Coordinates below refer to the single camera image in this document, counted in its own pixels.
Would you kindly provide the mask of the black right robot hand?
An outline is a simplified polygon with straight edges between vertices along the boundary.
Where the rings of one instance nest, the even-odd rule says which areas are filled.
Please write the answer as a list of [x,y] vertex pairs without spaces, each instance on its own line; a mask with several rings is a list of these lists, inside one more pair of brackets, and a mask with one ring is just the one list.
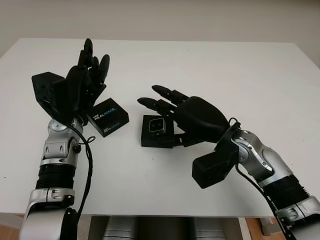
[[147,134],[160,147],[217,143],[230,127],[223,113],[201,97],[187,96],[161,85],[151,88],[165,100],[140,97],[137,102],[160,114],[161,126],[150,123]]

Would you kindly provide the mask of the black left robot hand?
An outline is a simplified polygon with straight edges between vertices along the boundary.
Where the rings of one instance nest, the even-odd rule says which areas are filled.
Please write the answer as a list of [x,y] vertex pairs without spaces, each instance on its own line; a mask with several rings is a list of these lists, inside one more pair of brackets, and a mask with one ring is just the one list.
[[101,59],[93,55],[92,40],[87,38],[80,51],[77,65],[66,76],[72,113],[83,126],[88,124],[88,112],[107,87],[105,84],[110,66],[110,56]]

